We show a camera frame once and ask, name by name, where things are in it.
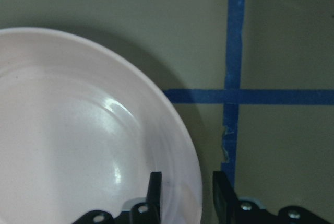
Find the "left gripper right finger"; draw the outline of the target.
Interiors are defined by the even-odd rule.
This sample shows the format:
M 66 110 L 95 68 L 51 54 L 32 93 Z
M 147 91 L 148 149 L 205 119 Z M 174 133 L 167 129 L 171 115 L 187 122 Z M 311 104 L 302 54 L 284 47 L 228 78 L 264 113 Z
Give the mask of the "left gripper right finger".
M 254 202 L 239 199 L 223 171 L 213 172 L 213 204 L 219 223 L 260 223 L 260 208 Z

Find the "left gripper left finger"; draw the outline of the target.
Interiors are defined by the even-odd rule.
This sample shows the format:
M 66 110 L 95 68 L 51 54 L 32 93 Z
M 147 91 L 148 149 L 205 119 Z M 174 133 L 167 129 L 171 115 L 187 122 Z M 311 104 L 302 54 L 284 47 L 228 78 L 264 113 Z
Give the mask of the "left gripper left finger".
M 130 223 L 161 223 L 161 188 L 162 172 L 151 172 L 146 200 L 131 208 Z

